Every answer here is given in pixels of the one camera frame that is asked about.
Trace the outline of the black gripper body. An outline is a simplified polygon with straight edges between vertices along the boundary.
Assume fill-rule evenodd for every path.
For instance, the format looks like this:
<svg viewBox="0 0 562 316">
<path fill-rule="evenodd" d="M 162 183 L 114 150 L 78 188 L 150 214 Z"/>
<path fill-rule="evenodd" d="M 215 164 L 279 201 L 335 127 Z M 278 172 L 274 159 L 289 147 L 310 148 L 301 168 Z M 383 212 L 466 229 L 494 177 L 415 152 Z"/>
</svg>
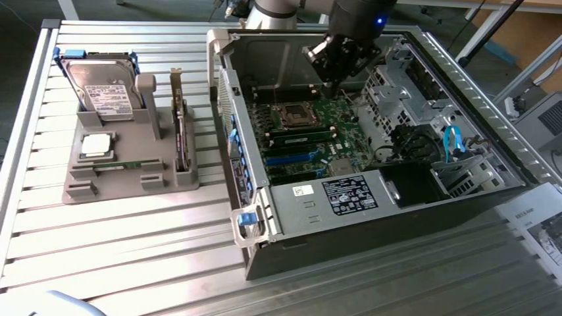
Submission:
<svg viewBox="0 0 562 316">
<path fill-rule="evenodd" d="M 375 40 L 389 21 L 397 0 L 335 0 L 327 34 L 355 41 Z"/>
</svg>

